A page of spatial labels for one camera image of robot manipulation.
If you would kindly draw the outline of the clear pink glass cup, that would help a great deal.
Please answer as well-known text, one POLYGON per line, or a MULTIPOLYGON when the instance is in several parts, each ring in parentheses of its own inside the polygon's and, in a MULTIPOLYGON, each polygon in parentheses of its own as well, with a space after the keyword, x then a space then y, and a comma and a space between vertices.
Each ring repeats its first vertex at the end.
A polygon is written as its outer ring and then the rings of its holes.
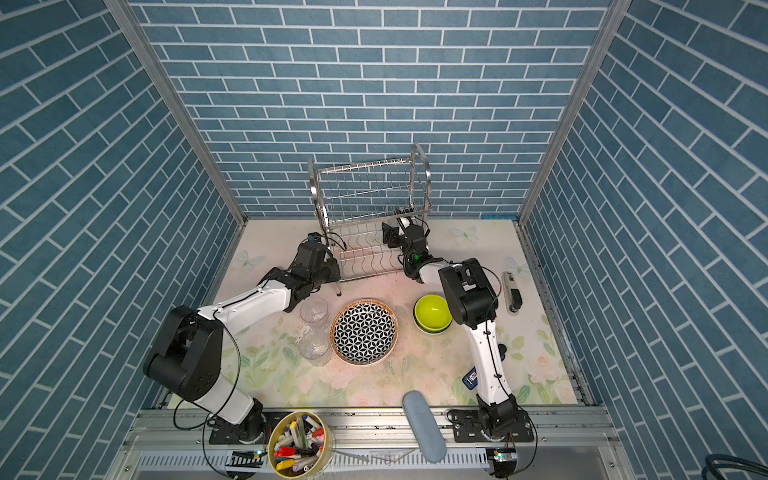
POLYGON ((311 328, 321 328, 328 321, 328 303, 320 297, 310 297, 300 305, 300 317, 311 328))

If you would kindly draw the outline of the white patterned large bowl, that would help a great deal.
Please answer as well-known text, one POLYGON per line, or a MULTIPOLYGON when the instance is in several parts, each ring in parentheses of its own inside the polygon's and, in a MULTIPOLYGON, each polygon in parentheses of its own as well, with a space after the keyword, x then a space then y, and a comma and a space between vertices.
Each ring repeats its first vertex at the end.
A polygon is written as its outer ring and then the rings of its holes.
POLYGON ((399 325, 394 311, 374 299, 345 306, 330 326, 330 345, 343 362, 369 366, 383 361, 394 350, 399 325))

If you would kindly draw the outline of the lime green small bowl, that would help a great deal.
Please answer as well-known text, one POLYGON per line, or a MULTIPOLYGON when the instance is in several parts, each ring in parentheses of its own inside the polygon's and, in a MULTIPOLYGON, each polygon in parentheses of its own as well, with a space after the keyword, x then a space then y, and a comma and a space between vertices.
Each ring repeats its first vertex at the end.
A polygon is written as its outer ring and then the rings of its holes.
POLYGON ((430 335, 443 333, 453 323, 447 301, 437 294, 419 298, 413 307, 413 317, 417 327, 430 335))

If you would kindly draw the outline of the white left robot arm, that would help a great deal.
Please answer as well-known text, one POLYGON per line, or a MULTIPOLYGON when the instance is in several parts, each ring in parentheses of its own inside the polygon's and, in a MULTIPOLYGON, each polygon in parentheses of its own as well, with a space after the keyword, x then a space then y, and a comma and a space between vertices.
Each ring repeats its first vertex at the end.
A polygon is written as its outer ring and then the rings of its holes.
POLYGON ((317 232, 308 234, 288 268, 271 268, 243 294, 171 310, 145 358, 144 374, 232 426, 259 428, 262 404, 221 373, 224 341, 274 313, 292 312, 322 285, 338 282, 339 264, 326 240, 317 232))

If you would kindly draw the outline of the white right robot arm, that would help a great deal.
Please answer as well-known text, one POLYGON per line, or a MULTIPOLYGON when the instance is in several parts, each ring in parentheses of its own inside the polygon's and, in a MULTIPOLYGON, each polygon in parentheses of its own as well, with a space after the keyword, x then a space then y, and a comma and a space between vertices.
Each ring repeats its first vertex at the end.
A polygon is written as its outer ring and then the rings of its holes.
POLYGON ((482 430, 491 438, 509 434, 522 413, 502 368, 495 325, 499 294, 486 269, 475 258, 453 262, 433 256, 427 243, 429 230, 410 217, 399 218, 396 225, 384 222, 381 228, 383 243, 401 251, 405 275, 440 286, 453 321, 469 335, 482 430))

